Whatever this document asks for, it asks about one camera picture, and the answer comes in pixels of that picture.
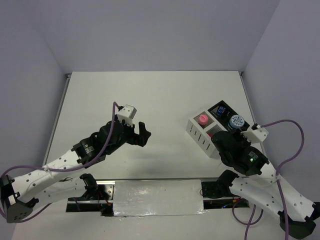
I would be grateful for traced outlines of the pink-capped pen tube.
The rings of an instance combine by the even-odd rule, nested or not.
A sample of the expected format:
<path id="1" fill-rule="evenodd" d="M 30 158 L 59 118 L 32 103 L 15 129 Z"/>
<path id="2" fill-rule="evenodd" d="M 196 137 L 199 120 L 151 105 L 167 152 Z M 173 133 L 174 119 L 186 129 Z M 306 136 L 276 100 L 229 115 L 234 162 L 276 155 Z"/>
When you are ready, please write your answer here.
<path id="1" fill-rule="evenodd" d="M 198 124 L 205 127 L 208 124 L 209 117 L 206 114 L 201 114 L 198 118 Z"/>

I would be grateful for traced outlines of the small blue-capped bottle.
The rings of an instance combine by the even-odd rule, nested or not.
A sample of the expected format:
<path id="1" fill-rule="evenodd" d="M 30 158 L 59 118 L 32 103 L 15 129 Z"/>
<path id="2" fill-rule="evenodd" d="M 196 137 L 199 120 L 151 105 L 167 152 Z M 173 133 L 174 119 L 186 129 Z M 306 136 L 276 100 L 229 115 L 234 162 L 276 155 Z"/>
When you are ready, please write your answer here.
<path id="1" fill-rule="evenodd" d="M 225 108 L 223 106 L 220 106 L 218 109 L 217 109 L 217 114 L 218 115 L 222 115 L 225 111 Z"/>

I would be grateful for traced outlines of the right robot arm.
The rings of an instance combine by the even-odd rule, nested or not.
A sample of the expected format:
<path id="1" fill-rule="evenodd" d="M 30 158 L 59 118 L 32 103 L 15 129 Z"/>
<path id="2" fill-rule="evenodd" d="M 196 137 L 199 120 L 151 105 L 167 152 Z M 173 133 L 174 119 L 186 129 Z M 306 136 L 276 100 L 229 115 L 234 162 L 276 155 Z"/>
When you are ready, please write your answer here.
<path id="1" fill-rule="evenodd" d="M 279 220 L 280 227 L 289 236 L 302 240 L 313 233 L 320 205 L 300 194 L 280 176 L 268 158 L 252 146 L 263 142 L 268 134 L 265 128 L 260 128 L 219 131 L 211 137 L 222 163 L 232 168 L 220 175 L 217 190 L 223 196 L 237 195 L 257 205 Z"/>

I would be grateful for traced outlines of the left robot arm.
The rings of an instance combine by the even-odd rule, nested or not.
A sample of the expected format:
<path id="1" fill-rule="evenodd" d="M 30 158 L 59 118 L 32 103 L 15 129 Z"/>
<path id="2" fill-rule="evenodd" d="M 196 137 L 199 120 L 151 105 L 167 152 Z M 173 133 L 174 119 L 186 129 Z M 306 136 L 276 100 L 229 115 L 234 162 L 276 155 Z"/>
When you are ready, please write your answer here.
<path id="1" fill-rule="evenodd" d="M 105 160 L 124 144 L 144 147 L 152 135 L 143 122 L 135 126 L 124 120 L 113 120 L 99 131 L 82 139 L 58 159 L 41 167 L 30 166 L 31 172 L 17 177 L 5 173 L 0 178 L 1 214 L 7 223 L 23 223 L 35 217 L 37 208 L 46 209 L 62 199 L 104 200 L 112 190 L 97 184 L 90 173 L 72 174 Z"/>

